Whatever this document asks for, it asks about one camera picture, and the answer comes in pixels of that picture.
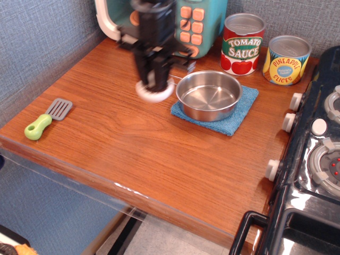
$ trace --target teal microwave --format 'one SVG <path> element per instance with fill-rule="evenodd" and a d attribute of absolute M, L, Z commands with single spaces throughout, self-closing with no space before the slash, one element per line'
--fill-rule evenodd
<path fill-rule="evenodd" d="M 227 0 L 177 0 L 175 37 L 192 51 L 192 58 L 205 56 L 221 34 L 227 11 Z M 138 14 L 129 0 L 95 0 L 101 30 L 111 39 L 119 40 L 117 26 L 137 26 Z M 134 43 L 135 38 L 124 40 Z"/>

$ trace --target black stove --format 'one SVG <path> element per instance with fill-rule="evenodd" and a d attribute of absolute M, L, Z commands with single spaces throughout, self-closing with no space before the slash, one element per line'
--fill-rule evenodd
<path fill-rule="evenodd" d="M 266 172 L 269 215 L 246 212 L 230 254 L 240 254 L 251 225 L 263 228 L 254 254 L 340 254 L 340 46 L 322 54 L 290 109 L 284 157 Z"/>

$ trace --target metal pan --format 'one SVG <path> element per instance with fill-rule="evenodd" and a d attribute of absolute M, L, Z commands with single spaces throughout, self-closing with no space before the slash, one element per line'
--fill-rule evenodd
<path fill-rule="evenodd" d="M 199 71 L 178 83 L 176 95 L 188 117 L 197 121 L 219 121 L 232 114 L 242 96 L 242 86 L 229 74 Z"/>

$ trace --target oven door handle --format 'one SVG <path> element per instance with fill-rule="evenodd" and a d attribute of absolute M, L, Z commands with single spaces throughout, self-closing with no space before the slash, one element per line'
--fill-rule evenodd
<path fill-rule="evenodd" d="M 256 211 L 247 211 L 243 215 L 242 221 L 239 225 L 239 229 L 237 230 L 229 255 L 239 255 L 241 253 L 241 250 L 243 248 L 245 239 L 248 235 L 248 231 L 251 225 L 262 227 L 263 232 L 261 235 L 263 235 L 268 226 L 268 221 L 269 221 L 268 216 L 260 214 Z"/>

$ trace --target tomato sauce can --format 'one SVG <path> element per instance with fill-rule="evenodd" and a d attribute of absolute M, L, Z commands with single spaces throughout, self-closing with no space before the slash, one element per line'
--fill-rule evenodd
<path fill-rule="evenodd" d="M 278 85 L 298 83 L 306 67 L 312 46 L 296 36 L 277 36 L 269 42 L 263 66 L 264 77 Z"/>
<path fill-rule="evenodd" d="M 265 21 L 251 13 L 228 16 L 224 21 L 221 68 L 233 75 L 254 72 L 265 28 Z"/>

